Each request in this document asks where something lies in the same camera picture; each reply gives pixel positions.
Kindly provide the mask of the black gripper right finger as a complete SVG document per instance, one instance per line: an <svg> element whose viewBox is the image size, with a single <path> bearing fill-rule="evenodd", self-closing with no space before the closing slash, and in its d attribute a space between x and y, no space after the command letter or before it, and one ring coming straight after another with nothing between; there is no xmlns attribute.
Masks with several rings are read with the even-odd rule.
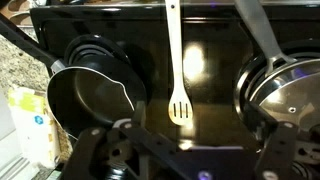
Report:
<svg viewBox="0 0 320 180"><path fill-rule="evenodd" d="M280 122L269 136L255 166L256 180L286 180L295 156L298 127Z"/></svg>

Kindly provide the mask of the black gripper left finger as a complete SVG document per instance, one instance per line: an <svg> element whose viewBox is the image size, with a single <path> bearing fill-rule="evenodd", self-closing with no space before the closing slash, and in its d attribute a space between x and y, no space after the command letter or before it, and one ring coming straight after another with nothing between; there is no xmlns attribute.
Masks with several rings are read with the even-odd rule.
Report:
<svg viewBox="0 0 320 180"><path fill-rule="evenodd" d="M80 133L60 180L135 180L126 164L132 155L118 128L88 128Z"/></svg>

